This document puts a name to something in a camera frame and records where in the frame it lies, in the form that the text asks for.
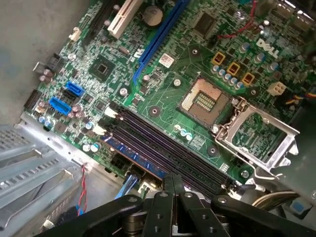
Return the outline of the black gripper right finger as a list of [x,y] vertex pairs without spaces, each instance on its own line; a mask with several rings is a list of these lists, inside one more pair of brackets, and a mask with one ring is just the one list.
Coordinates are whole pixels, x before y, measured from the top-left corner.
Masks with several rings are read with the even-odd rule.
[[204,206],[200,193],[186,192],[180,175],[174,191],[199,237],[314,237],[312,229],[246,204],[230,196],[214,196]]

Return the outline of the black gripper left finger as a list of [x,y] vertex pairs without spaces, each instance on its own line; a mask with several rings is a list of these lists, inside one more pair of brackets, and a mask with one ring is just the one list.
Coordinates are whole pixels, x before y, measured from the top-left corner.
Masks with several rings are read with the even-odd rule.
[[145,199],[125,195],[39,234],[41,237],[169,237],[174,205],[173,176]]

